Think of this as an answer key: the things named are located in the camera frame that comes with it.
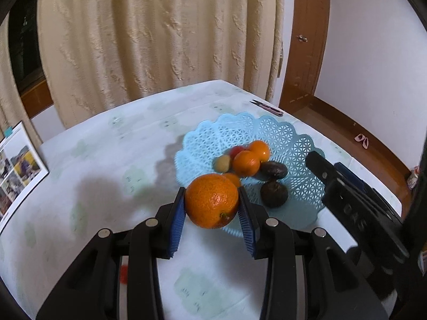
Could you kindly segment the grey gloved hand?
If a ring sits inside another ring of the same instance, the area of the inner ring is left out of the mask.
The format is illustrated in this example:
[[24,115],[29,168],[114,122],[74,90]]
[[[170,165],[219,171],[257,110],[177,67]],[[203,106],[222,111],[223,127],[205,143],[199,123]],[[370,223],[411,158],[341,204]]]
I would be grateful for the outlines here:
[[401,293],[412,285],[412,277],[418,277],[418,266],[408,264],[406,255],[398,252],[386,252],[379,265],[374,264],[359,246],[350,247],[346,255],[382,302],[401,298]]

